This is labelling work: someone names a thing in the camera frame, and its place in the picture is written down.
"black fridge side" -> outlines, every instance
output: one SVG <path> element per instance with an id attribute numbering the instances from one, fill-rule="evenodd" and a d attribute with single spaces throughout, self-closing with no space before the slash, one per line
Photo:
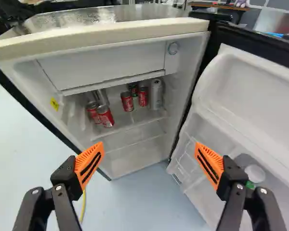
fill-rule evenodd
<path id="1" fill-rule="evenodd" d="M 82 151 L 76 147 L 55 125 L 53 125 L 24 95 L 23 93 L 6 77 L 0 70 L 0 84 L 28 111 L 30 112 L 42 125 L 44 125 L 50 132 L 52 132 L 58 139 L 60 139 L 66 146 L 72 149 L 77 155 Z M 105 174 L 101 169 L 97 169 L 103 177 L 108 181 L 111 178 Z"/>
<path id="2" fill-rule="evenodd" d="M 199 72 L 197 73 L 195 85 L 192 92 L 194 92 L 195 86 L 203 73 L 207 65 L 218 54 L 221 44 L 226 44 L 240 50 L 257 55 L 279 65 L 289 68 L 289 41 L 273 37 L 267 34 L 258 33 L 253 30 L 244 29 L 238 27 L 229 22 L 210 22 L 209 31 L 211 32 L 210 39 L 208 41 Z M 180 124 L 180 130 L 186 121 L 186 117 L 191 107 L 192 94 L 189 97 L 187 109 L 184 113 L 182 122 Z M 176 140 L 172 146 L 169 161 L 171 161 L 172 153 L 178 143 L 179 134 L 177 134 Z"/>

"fridge door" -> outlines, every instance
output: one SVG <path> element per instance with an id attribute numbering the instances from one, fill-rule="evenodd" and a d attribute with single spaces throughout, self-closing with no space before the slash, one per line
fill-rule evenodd
<path id="1" fill-rule="evenodd" d="M 195 142 L 229 155 L 270 188 L 289 230 L 289 42 L 218 24 L 167 172 L 208 225 L 222 202 L 194 158 Z M 252 230 L 244 214 L 241 230 Z"/>

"floor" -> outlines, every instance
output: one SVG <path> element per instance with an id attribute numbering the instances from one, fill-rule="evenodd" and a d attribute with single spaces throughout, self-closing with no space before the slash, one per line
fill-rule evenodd
<path id="1" fill-rule="evenodd" d="M 50 188 L 51 173 L 72 154 L 0 86 L 0 230 L 12 230 L 26 191 Z M 83 230 L 209 230 L 165 168 L 159 163 L 112 182 L 95 173 Z M 78 214 L 81 203 L 74 203 Z M 54 214 L 47 230 L 58 230 Z"/>

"aluminum can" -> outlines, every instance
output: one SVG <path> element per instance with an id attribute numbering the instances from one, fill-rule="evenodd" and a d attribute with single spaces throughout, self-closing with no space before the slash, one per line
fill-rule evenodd
<path id="1" fill-rule="evenodd" d="M 134 110 L 133 98 L 131 97 L 131 93 L 129 91 L 124 91 L 121 93 L 121 100 L 124 111 L 131 112 Z"/>
<path id="2" fill-rule="evenodd" d="M 98 106 L 97 113 L 105 128 L 111 128 L 115 124 L 110 108 L 106 104 Z"/>
<path id="3" fill-rule="evenodd" d="M 138 84 L 137 83 L 129 83 L 128 84 L 129 91 L 132 97 L 138 96 Z"/>
<path id="4" fill-rule="evenodd" d="M 86 106 L 86 109 L 87 109 L 87 112 L 89 113 L 89 116 L 91 119 L 93 119 L 93 121 L 96 123 L 96 124 L 100 124 L 101 123 L 101 120 L 100 120 L 100 117 L 96 111 L 98 107 L 98 103 L 95 102 L 95 101 L 90 101 L 88 102 L 87 106 Z"/>
<path id="5" fill-rule="evenodd" d="M 158 110 L 163 106 L 163 86 L 162 81 L 158 78 L 151 81 L 151 91 L 150 91 L 150 109 Z"/>
<path id="6" fill-rule="evenodd" d="M 148 105 L 148 87 L 140 87 L 138 91 L 138 102 L 141 107 Z"/>
<path id="7" fill-rule="evenodd" d="M 95 97 L 95 100 L 100 104 L 106 104 L 106 105 L 110 105 L 109 103 L 109 99 L 106 93 L 106 89 L 99 89 L 99 90 L 94 90 L 93 91 L 93 95 Z"/>
<path id="8" fill-rule="evenodd" d="M 148 81 L 147 80 L 142 80 L 138 82 L 138 89 L 141 87 L 147 87 L 148 86 Z"/>

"yellow cable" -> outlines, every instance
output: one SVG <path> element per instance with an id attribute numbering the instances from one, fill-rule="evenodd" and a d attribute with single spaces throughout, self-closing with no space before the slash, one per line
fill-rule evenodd
<path id="1" fill-rule="evenodd" d="M 82 223 L 82 221 L 83 221 L 83 217 L 85 215 L 85 210 L 86 210 L 86 190 L 83 191 L 81 214 L 80 214 L 80 218 L 79 218 L 80 223 Z"/>

